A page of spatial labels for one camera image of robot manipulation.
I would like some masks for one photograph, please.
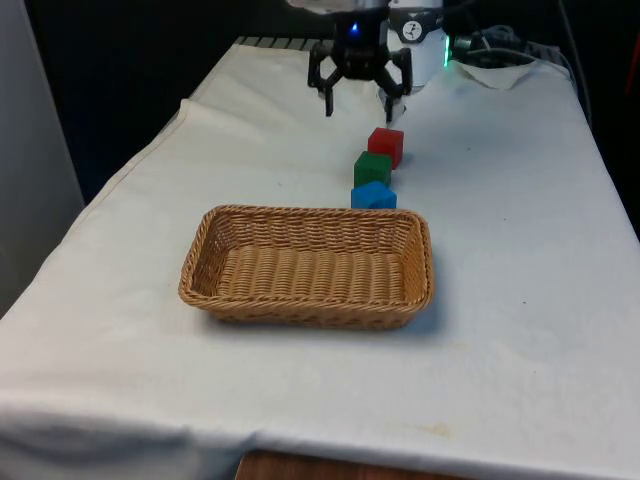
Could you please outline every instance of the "basket rim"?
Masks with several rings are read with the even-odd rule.
[[[425,280],[423,282],[422,292],[419,298],[413,301],[356,301],[356,300],[328,300],[314,299],[308,296],[294,297],[291,295],[261,295],[261,296],[230,296],[230,295],[202,295],[193,290],[194,273],[200,252],[202,250],[203,238],[209,231],[211,223],[214,219],[229,211],[242,210],[248,214],[272,213],[290,216],[309,216],[316,217],[404,217],[409,219],[414,225],[418,226],[420,237],[422,239],[422,257],[425,264]],[[187,304],[199,308],[215,309],[219,312],[235,311],[238,307],[242,308],[259,308],[267,305],[286,304],[288,308],[309,307],[326,308],[332,310],[353,311],[366,310],[372,313],[415,313],[431,303],[435,294],[435,275],[433,269],[433,256],[431,251],[431,239],[429,236],[429,228],[426,220],[411,210],[389,209],[389,210],[365,210],[350,208],[304,208],[304,207],[268,207],[268,206],[249,206],[249,205],[220,205],[205,213],[200,222],[196,236],[189,249],[178,288],[180,298]]]

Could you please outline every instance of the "black background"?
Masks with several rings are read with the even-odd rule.
[[[640,2],[565,3],[590,86],[594,137],[638,233],[638,87],[634,96],[624,88]],[[285,0],[27,0],[27,8],[87,201],[152,140],[239,35],[332,32],[329,19]],[[556,0],[478,0],[471,12],[481,27],[511,25],[572,59]],[[473,29],[456,15],[445,30]]]

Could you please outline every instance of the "toy block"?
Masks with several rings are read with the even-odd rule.
[[[402,161],[404,148],[404,132],[376,128],[369,137],[367,150],[371,153],[389,155],[392,159],[391,168],[395,170]]]
[[[381,182],[371,182],[351,190],[351,208],[396,208],[396,194]]]
[[[391,157],[376,153],[362,152],[353,167],[353,186],[359,187],[371,182],[391,183]]]

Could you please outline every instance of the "table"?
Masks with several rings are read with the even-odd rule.
[[[234,47],[0,321],[0,478],[232,478],[268,449],[463,477],[640,478],[640,249],[561,72],[451,64],[409,100],[398,204],[437,295],[395,332],[219,324],[176,294],[224,203],[348,207],[383,115]]]
[[[357,463],[251,452],[240,461],[235,480],[463,480],[431,473],[417,473]]]

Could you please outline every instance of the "green cube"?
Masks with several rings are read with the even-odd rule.
[[[393,160],[389,155],[362,152],[353,168],[353,186],[358,188],[378,181],[388,187],[391,183],[392,163]]]

